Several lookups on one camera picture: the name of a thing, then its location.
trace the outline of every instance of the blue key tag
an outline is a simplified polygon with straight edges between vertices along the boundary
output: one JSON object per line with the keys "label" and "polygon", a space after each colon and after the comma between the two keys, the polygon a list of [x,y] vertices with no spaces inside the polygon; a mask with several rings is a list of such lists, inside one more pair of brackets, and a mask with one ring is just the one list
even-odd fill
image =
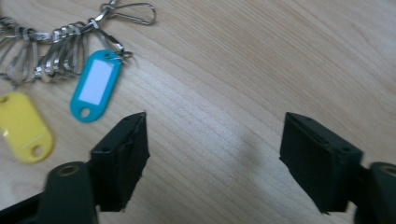
{"label": "blue key tag", "polygon": [[119,56],[108,49],[98,50],[88,58],[70,102],[76,119],[92,122],[104,114],[120,67]]}

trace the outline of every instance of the wood grain surface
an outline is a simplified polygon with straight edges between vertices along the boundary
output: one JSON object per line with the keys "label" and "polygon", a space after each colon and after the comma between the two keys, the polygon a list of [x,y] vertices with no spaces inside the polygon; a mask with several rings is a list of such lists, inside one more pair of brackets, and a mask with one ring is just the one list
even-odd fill
{"label": "wood grain surface", "polygon": [[[76,79],[19,88],[56,144],[24,164],[0,139],[0,209],[40,192],[52,168],[87,161],[120,119],[146,110],[143,178],[125,212],[101,213],[101,223],[352,223],[353,204],[323,216],[278,159],[283,120],[316,119],[364,150],[365,166],[396,162],[395,1],[149,2],[155,25],[104,26],[134,58],[96,122],[70,114]],[[0,15],[50,32],[103,3],[3,0]],[[0,80],[0,94],[10,90]]]}

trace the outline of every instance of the yellow key tag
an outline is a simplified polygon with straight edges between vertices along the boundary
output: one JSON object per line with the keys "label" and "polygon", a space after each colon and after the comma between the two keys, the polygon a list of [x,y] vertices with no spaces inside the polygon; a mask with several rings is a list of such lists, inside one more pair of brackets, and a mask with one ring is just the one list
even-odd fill
{"label": "yellow key tag", "polygon": [[50,130],[29,98],[21,92],[0,96],[0,130],[20,161],[42,161],[52,151]]}

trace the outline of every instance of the tag hole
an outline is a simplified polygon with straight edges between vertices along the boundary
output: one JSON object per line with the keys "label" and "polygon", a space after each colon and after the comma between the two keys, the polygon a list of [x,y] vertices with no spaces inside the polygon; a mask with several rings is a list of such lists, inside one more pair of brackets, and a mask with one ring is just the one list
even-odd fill
{"label": "tag hole", "polygon": [[89,108],[85,107],[81,110],[81,112],[79,114],[81,115],[82,118],[85,119],[90,115],[90,113],[91,113],[91,110]]}
{"label": "tag hole", "polygon": [[8,96],[0,98],[0,104],[4,104],[7,101],[8,101]]}
{"label": "tag hole", "polygon": [[43,154],[43,152],[44,152],[44,149],[42,146],[36,146],[32,150],[32,155],[34,157],[40,157]]}

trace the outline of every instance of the table surface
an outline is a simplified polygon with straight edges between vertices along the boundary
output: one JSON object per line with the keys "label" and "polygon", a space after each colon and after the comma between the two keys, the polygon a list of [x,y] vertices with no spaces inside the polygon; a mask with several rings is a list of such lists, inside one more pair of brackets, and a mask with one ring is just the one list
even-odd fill
{"label": "table surface", "polygon": [[[147,111],[143,178],[125,212],[101,213],[101,223],[352,223],[353,204],[323,216],[278,159],[284,117],[319,121],[362,149],[364,166],[396,162],[396,3],[149,2],[153,26],[114,18],[103,27],[134,58],[99,120],[71,116],[76,79],[18,88],[56,143],[25,164],[0,139],[0,208],[37,194],[48,171],[87,161],[120,119]],[[100,4],[9,0],[0,14],[50,32],[95,17]],[[10,90],[1,80],[0,94]]]}

